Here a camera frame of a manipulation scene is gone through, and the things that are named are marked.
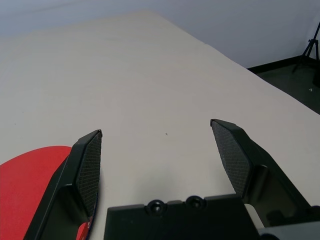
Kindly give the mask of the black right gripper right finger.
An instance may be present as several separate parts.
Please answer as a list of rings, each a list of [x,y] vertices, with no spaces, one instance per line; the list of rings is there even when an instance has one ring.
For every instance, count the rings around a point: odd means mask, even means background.
[[[235,193],[261,218],[320,216],[271,155],[234,123],[212,119],[217,149]]]

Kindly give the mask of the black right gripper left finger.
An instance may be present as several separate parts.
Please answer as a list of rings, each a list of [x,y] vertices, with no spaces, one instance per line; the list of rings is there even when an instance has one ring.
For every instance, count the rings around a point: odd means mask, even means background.
[[[98,200],[103,133],[97,129],[72,146],[52,175],[26,240],[75,240],[83,223],[95,214]]]

